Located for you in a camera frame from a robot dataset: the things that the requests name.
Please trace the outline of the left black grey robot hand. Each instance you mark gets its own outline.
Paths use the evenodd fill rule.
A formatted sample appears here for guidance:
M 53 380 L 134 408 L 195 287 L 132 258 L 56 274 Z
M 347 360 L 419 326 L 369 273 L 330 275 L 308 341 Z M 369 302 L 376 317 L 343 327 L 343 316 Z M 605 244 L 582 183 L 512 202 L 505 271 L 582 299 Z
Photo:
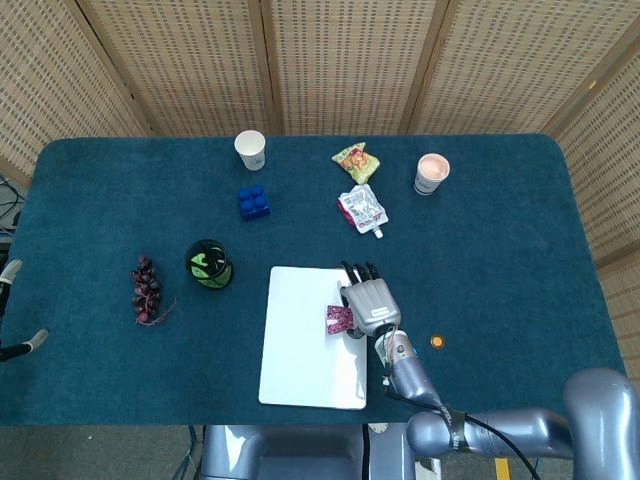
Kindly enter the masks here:
M 23 262 L 21 260 L 14 259 L 5 265 L 1 272 L 1 319 L 4 319 L 11 286 L 22 265 Z M 48 329 L 40 329 L 27 341 L 8 347 L 1 347 L 1 362 L 7 362 L 20 356 L 29 355 L 37 350 L 46 341 L 48 336 Z

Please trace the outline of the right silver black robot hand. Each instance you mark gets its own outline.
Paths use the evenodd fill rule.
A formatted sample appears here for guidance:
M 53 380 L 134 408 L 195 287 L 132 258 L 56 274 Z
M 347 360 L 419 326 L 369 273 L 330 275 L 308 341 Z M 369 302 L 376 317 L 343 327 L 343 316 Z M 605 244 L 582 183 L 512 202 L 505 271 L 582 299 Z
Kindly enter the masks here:
M 351 265 L 341 262 L 349 284 L 339 288 L 343 306 L 352 312 L 352 326 L 346 332 L 354 339 L 365 336 L 377 340 L 397 329 L 400 309 L 387 283 L 372 263 Z

